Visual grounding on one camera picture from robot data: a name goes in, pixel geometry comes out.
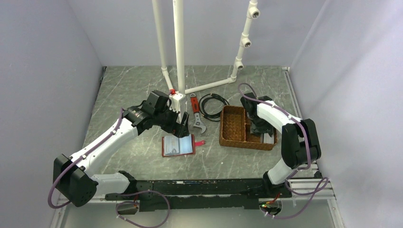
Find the red card holder wallet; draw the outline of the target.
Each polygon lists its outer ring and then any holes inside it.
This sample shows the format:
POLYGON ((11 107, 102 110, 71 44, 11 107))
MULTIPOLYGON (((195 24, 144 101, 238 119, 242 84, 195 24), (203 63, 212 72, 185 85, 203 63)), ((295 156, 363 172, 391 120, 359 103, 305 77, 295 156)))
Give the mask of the red card holder wallet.
POLYGON ((205 140, 195 141, 193 134, 183 138, 165 136, 162 138, 162 157, 192 155, 196 153, 196 147, 204 144, 205 140))

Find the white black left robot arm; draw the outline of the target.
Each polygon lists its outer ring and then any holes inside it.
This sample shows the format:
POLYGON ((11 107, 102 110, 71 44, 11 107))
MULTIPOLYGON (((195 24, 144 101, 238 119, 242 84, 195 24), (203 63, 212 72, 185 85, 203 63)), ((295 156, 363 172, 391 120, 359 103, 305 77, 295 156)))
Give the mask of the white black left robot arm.
POLYGON ((188 120, 187 112, 175 112, 167 106, 149 111, 138 106, 121 109, 114 124, 92 143, 69 157, 61 154, 54 160, 48 205, 58 208, 52 203, 54 190, 76 207, 85 205, 96 195, 116 194, 126 200, 133 198, 139 191, 132 175, 125 171, 96 174, 98 168, 120 147, 153 126, 159 126, 177 138, 189 136, 188 120))

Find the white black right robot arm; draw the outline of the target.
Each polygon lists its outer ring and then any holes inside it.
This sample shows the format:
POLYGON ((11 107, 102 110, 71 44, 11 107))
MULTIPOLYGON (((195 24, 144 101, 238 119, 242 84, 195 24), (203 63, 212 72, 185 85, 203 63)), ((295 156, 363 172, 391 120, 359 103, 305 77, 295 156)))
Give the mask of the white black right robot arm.
POLYGON ((316 125, 311 119, 301 119, 286 112, 268 96, 257 98, 254 93, 240 99, 254 134, 281 134, 281 158, 264 174, 262 192, 274 197, 291 174, 309 169, 321 157, 316 125))

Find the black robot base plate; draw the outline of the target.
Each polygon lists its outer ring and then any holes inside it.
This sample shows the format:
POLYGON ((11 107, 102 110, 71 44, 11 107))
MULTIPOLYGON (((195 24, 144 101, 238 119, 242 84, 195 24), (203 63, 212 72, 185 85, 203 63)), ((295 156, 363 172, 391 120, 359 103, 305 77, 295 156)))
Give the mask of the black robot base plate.
POLYGON ((262 178, 217 180, 138 180, 124 193, 108 193, 107 201, 138 200, 141 212, 166 209, 258 209, 265 200, 291 198, 284 184, 262 178))

